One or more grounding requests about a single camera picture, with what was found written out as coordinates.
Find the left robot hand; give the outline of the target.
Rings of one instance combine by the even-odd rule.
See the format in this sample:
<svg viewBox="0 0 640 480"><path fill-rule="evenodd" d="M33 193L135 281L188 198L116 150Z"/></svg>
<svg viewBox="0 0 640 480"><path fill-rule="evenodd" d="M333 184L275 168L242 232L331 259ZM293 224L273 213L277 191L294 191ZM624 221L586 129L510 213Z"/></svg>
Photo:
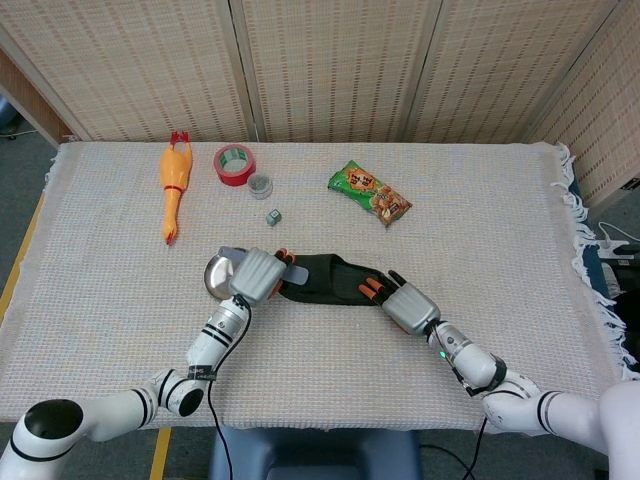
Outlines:
<svg viewBox="0 0 640 480"><path fill-rule="evenodd" d="M250 306L260 305L271 296L286 268L287 264L275 255L252 248L235 270L230 291Z"/></svg>

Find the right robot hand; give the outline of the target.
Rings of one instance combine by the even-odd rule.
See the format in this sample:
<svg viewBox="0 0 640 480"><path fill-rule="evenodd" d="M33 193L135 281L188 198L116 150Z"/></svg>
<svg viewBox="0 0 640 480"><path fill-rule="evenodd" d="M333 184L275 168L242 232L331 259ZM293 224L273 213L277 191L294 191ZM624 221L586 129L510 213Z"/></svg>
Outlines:
<svg viewBox="0 0 640 480"><path fill-rule="evenodd" d="M441 323L439 307L394 270L378 279L367 277L358 290L409 335L429 336Z"/></svg>

